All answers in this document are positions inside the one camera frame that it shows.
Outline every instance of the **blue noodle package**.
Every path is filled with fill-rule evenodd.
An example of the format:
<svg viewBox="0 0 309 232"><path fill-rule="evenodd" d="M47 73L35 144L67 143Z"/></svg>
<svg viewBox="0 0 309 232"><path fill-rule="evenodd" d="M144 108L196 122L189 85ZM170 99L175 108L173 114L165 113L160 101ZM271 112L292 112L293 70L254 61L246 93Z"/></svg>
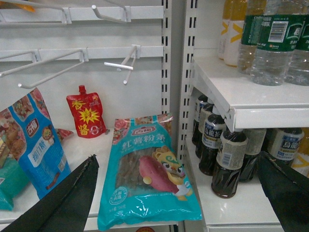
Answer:
<svg viewBox="0 0 309 232"><path fill-rule="evenodd" d="M70 174L66 156L37 88L0 112L0 133L40 199Z"/></svg>
<svg viewBox="0 0 309 232"><path fill-rule="evenodd" d="M116 119L98 228L144 221L200 220L183 165L171 148L171 114Z"/></svg>

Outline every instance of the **white shelf base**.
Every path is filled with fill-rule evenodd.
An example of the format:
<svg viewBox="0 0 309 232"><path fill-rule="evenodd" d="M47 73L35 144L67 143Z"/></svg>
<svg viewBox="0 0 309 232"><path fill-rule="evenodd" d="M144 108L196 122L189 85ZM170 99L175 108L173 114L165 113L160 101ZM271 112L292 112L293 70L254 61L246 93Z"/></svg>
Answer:
<svg viewBox="0 0 309 232"><path fill-rule="evenodd" d="M113 129L105 135L102 134L97 138L85 139L77 136L76 131L74 135L63 141L63 149L67 156L69 166L73 171L89 156L96 154L99 163L98 179L92 205L90 208L88 220L85 226L85 231L97 230L98 211L100 207L101 195L105 181L108 161L110 157L112 145ZM28 186L14 198L13 211L0 210L0 231L12 223L15 219L20 217L23 213L29 210L34 204L39 201L37 192L32 184ZM133 225L121 224L113 226L112 228L128 228L141 226L158 226L158 225L174 225L176 221L160 221L160 222L143 222Z"/></svg>
<svg viewBox="0 0 309 232"><path fill-rule="evenodd" d="M210 232L283 232L262 186L255 176L248 183L239 183L237 192L230 199L217 197L211 190L212 177L204 175L198 168L199 159L191 142L192 133L186 137L188 154L184 162L191 170L191 183L199 197L203 222Z"/></svg>

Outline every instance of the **bottle label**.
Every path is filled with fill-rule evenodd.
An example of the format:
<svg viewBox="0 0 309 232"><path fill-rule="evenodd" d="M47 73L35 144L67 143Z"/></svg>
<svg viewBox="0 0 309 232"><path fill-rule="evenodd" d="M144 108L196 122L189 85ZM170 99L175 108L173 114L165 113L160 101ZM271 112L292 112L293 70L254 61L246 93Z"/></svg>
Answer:
<svg viewBox="0 0 309 232"><path fill-rule="evenodd" d="M309 174L309 156L297 153L291 167L302 175L307 176Z"/></svg>
<svg viewBox="0 0 309 232"><path fill-rule="evenodd" d="M247 155L259 154L265 138L266 129L244 129L243 132L248 138L246 154Z"/></svg>
<svg viewBox="0 0 309 232"><path fill-rule="evenodd" d="M257 48L274 52L293 51L300 37L304 18L300 14L263 16Z"/></svg>
<svg viewBox="0 0 309 232"><path fill-rule="evenodd" d="M304 133L288 134L282 130L274 129L267 150L279 160L293 160L303 137Z"/></svg>
<svg viewBox="0 0 309 232"><path fill-rule="evenodd" d="M238 47L242 37L244 21L230 21L224 51L224 62L227 65L237 66Z"/></svg>
<svg viewBox="0 0 309 232"><path fill-rule="evenodd" d="M296 49L309 51L309 14L306 15L306 20L300 38L296 44Z"/></svg>
<svg viewBox="0 0 309 232"><path fill-rule="evenodd" d="M218 44L218 57L223 59L224 57L224 50L225 50L225 42L226 42L226 36L228 32L228 19L222 19L222 29L221 29L221 35L219 38L219 44Z"/></svg>
<svg viewBox="0 0 309 232"><path fill-rule="evenodd" d="M210 111L204 110L203 108L201 109L201 113L199 114L199 120L201 123L199 123L198 125L199 132L204 132L205 120L208 118L209 115L211 115Z"/></svg>
<svg viewBox="0 0 309 232"><path fill-rule="evenodd" d="M199 122L201 109L206 104L207 104L207 102L200 101L199 99L196 101L195 106L194 106L194 120L196 122Z"/></svg>
<svg viewBox="0 0 309 232"><path fill-rule="evenodd" d="M203 144L206 147L218 149L220 146L220 136L222 132L226 130L225 123L213 124L206 119L204 125L204 133L202 137Z"/></svg>
<svg viewBox="0 0 309 232"><path fill-rule="evenodd" d="M221 136L221 144L218 150L217 162L221 167L236 170L242 167L243 158L248 139L244 142L232 142Z"/></svg>
<svg viewBox="0 0 309 232"><path fill-rule="evenodd" d="M243 26L241 44L255 46L260 35L263 22L262 15L247 15Z"/></svg>

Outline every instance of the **product packaging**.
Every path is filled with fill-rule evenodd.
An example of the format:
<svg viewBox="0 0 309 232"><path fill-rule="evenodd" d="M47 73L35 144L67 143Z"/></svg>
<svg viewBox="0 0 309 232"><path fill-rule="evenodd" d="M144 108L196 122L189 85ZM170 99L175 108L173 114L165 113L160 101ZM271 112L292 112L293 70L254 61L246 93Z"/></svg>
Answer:
<svg viewBox="0 0 309 232"><path fill-rule="evenodd" d="M70 174L41 93L35 88L1 111L0 118L0 137L41 199Z"/></svg>
<svg viewBox="0 0 309 232"><path fill-rule="evenodd" d="M13 198L29 183L18 162L9 155L10 150L0 138L0 210L13 210Z"/></svg>
<svg viewBox="0 0 309 232"><path fill-rule="evenodd" d="M200 220L183 165L171 148L171 114L115 121L98 229L144 221Z"/></svg>
<svg viewBox="0 0 309 232"><path fill-rule="evenodd" d="M67 96L77 135L88 139L98 137L106 132L100 97L97 93L87 94L85 86L79 86L79 92L79 95Z"/></svg>

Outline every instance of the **yellow starburst graphic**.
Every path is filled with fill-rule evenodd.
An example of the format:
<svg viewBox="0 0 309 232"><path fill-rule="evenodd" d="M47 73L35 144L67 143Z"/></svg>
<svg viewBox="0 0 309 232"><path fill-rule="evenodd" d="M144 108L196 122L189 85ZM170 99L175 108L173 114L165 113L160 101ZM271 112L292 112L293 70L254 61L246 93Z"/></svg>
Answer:
<svg viewBox="0 0 309 232"><path fill-rule="evenodd" d="M92 111L91 109L85 109L85 111L79 111L80 115L80 121L86 122L87 124L89 121L95 122L99 121L98 117L98 112Z"/></svg>

